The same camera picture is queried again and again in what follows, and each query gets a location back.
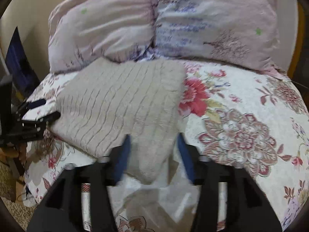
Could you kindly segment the floral bed sheet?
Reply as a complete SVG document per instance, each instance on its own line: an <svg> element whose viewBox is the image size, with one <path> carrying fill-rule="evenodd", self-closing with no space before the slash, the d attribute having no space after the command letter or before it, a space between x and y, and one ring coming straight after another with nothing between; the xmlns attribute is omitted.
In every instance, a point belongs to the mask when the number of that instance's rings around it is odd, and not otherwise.
<svg viewBox="0 0 309 232"><path fill-rule="evenodd" d="M308 200L308 109L300 92L285 76L180 62L186 77L178 133L213 161L244 168L287 231ZM57 111L58 94L78 73L46 76L30 96L31 101L44 98L46 104L26 118ZM65 165L88 165L95 158L48 130L43 140L28 146L26 186L40 202ZM175 143L151 184L126 172L110 188L119 231L189 231L198 198L199 187L190 185Z"/></svg>

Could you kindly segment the pink lavender pillow left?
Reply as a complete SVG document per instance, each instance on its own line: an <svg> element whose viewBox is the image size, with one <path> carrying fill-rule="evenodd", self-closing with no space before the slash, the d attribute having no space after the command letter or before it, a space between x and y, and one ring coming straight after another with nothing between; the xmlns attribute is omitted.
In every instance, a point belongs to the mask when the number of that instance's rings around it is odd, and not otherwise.
<svg viewBox="0 0 309 232"><path fill-rule="evenodd" d="M137 60L155 36L152 0L64 0L48 24L51 73L80 70L100 57Z"/></svg>

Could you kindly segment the blue dark panel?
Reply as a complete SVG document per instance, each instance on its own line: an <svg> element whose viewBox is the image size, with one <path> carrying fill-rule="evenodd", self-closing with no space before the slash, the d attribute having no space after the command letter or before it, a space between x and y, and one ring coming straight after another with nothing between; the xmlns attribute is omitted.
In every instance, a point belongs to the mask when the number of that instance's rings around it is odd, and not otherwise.
<svg viewBox="0 0 309 232"><path fill-rule="evenodd" d="M12 35L5 63L10 75L13 77L17 90L20 91L23 97L29 97L39 86L40 81L26 57L18 27L15 28Z"/></svg>

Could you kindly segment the beige cable-knit sweater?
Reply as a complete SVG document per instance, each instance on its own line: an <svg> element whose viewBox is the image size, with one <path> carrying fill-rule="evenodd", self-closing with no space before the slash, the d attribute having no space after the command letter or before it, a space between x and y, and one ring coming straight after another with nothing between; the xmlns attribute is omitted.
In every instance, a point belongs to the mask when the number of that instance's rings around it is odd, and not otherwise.
<svg viewBox="0 0 309 232"><path fill-rule="evenodd" d="M58 94L51 131L96 158L130 135L127 173L151 184L172 153L186 73L177 60L116 64L97 59Z"/></svg>

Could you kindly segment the lavender floral pillow right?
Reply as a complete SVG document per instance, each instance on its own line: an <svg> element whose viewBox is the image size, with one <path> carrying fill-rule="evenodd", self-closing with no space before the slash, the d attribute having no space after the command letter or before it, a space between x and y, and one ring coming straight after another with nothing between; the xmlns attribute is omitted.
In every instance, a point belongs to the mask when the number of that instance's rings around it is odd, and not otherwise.
<svg viewBox="0 0 309 232"><path fill-rule="evenodd" d="M224 61L273 72L275 0L154 0L158 56Z"/></svg>

